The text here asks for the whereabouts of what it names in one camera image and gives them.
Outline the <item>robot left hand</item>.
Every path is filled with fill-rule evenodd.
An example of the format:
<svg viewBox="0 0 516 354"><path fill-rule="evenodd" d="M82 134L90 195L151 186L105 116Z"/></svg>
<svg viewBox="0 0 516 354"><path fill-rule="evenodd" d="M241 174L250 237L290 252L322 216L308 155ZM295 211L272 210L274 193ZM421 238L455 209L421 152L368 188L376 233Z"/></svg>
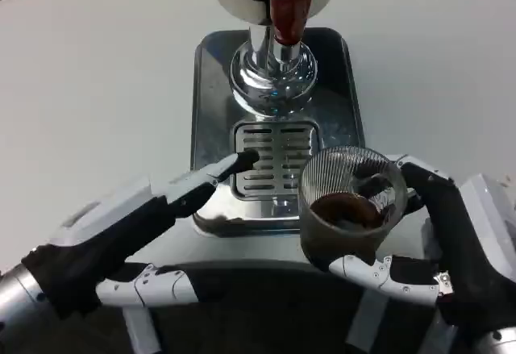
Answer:
<svg viewBox="0 0 516 354"><path fill-rule="evenodd" d="M22 264L52 309L66 319L96 306L95 287L125 260L200 210L217 185L246 172L259 160L255 150L233 153L217 163L171 181L155 194L147 178L136 181L76 213Z"/></svg>

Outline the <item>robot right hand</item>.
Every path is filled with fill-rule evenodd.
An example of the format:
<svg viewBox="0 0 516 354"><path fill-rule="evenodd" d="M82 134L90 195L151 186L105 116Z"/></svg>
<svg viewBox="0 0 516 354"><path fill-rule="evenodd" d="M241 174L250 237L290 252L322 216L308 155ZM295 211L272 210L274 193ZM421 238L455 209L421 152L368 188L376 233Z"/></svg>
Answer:
<svg viewBox="0 0 516 354"><path fill-rule="evenodd" d="M397 159L408 186L430 215L442 255L427 260L387 256L368 264L344 255L331 273L424 306L473 337L515 326L515 213L502 186L483 174L462 186L412 157Z"/></svg>

